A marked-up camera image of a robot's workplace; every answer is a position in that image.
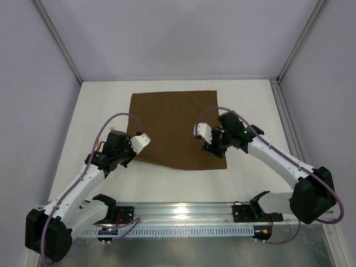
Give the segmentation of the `brown cloth napkin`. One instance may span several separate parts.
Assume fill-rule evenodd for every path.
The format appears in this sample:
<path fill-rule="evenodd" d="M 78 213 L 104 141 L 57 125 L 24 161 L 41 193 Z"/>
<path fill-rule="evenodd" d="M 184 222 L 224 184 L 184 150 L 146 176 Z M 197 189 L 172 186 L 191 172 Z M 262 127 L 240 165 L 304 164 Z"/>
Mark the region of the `brown cloth napkin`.
<path fill-rule="evenodd" d="M 137 161 L 179 170 L 224 170 L 226 158 L 202 150 L 203 141 L 194 139 L 200 115 L 217 106 L 216 91 L 134 93 L 129 113 L 136 116 L 150 144 Z"/>

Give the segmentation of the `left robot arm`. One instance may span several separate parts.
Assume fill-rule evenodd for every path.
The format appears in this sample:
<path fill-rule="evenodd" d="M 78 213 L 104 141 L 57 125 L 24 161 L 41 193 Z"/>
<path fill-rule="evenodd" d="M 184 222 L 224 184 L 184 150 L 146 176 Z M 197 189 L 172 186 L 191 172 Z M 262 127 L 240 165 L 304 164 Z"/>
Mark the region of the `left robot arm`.
<path fill-rule="evenodd" d="M 128 164 L 151 142 L 137 132 L 133 137 L 121 131 L 111 131 L 103 148 L 94 149 L 72 182 L 42 209 L 32 209 L 26 217 L 25 246 L 42 257 L 46 263 L 61 261 L 73 241 L 96 223 L 115 221 L 116 200 L 98 194 L 92 200 L 88 195 L 118 166 Z"/>

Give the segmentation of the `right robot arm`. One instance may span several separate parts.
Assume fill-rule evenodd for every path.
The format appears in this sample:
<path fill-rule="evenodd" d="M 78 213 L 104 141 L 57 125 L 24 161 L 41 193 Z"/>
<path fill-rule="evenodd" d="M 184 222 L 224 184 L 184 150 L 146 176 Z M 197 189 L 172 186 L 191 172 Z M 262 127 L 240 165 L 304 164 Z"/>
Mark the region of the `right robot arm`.
<path fill-rule="evenodd" d="M 333 178 L 325 167 L 314 168 L 279 148 L 263 130 L 226 109 L 218 117 L 219 127 L 198 121 L 196 139 L 204 139 L 202 149 L 222 158 L 227 149 L 240 149 L 276 172 L 290 192 L 264 191 L 250 200 L 250 210 L 258 219 L 267 214 L 293 214 L 305 224 L 319 218 L 337 203 Z"/>

